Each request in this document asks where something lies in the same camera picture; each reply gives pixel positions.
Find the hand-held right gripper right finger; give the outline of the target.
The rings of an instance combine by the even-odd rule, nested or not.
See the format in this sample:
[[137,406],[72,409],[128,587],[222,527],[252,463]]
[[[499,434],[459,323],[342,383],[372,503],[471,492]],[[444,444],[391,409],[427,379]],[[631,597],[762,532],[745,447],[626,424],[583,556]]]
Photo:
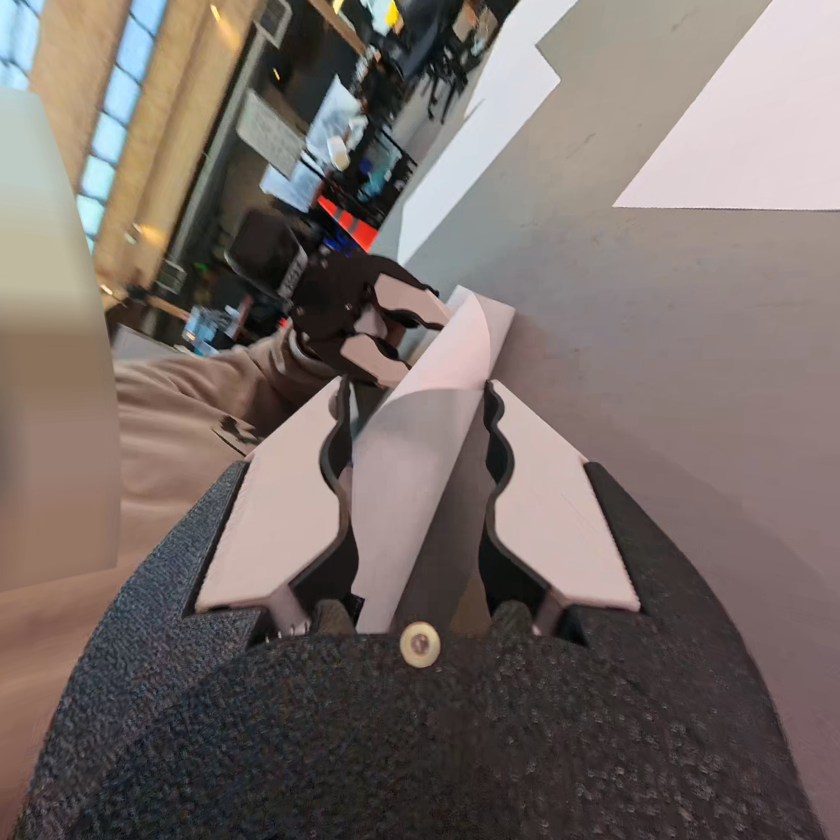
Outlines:
[[640,598],[598,500],[594,464],[497,380],[485,385],[492,488],[479,543],[490,616],[506,603],[554,636],[571,608],[639,614]]

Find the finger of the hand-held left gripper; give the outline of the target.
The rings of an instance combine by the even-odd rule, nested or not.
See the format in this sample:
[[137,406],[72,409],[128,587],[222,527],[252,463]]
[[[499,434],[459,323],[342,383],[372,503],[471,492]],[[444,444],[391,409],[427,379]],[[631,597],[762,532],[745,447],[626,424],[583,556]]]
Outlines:
[[364,331],[442,330],[451,312],[434,289],[380,273],[364,283]]
[[341,344],[339,355],[348,376],[380,389],[394,389],[411,370],[399,355],[386,353],[389,347],[377,337],[365,333],[350,336]]

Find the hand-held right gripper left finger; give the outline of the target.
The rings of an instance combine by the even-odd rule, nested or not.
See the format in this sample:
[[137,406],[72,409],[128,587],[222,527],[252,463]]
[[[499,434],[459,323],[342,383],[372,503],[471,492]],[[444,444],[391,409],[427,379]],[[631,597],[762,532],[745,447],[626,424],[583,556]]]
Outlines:
[[351,595],[359,551],[349,493],[351,387],[336,378],[251,453],[196,596],[196,612],[267,610],[303,634],[321,601]]

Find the person's left forearm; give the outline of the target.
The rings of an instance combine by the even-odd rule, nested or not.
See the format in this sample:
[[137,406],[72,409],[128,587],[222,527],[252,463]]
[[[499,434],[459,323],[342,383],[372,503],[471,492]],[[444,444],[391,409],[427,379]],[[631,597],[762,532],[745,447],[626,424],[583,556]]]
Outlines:
[[209,357],[114,366],[121,442],[118,568],[126,581],[228,470],[336,372],[292,327]]

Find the orange traffic cone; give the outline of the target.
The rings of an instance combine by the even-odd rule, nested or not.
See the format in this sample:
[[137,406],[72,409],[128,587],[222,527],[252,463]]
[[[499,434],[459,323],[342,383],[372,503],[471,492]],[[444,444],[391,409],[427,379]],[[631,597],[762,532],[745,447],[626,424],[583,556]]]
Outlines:
[[332,221],[335,222],[364,252],[369,253],[378,234],[376,228],[365,221],[352,215],[349,211],[342,209],[327,197],[318,197],[318,206],[325,211]]

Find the black utility cart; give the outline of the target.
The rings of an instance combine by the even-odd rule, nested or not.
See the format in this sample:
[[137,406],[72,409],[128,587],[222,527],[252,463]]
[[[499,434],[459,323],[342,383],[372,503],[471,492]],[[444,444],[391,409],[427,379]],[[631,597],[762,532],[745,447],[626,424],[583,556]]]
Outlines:
[[417,163],[387,127],[369,126],[356,150],[354,198],[363,216],[379,227],[413,177]]

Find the white notice board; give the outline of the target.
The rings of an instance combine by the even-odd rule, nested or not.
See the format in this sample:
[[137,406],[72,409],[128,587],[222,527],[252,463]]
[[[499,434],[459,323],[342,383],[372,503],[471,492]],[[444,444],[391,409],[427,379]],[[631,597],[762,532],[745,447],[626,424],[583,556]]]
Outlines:
[[289,125],[254,89],[245,94],[237,136],[273,169],[290,179],[306,147],[306,137]]

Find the large paned window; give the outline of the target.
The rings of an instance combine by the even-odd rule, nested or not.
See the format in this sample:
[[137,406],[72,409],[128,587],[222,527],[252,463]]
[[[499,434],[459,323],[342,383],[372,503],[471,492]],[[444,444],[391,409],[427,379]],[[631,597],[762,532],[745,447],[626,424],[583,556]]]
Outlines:
[[[110,60],[107,84],[96,112],[77,188],[77,210],[94,253],[102,220],[123,156],[133,115],[143,92],[168,6],[166,1],[132,1]],[[1,85],[29,89],[46,2],[1,2]]]

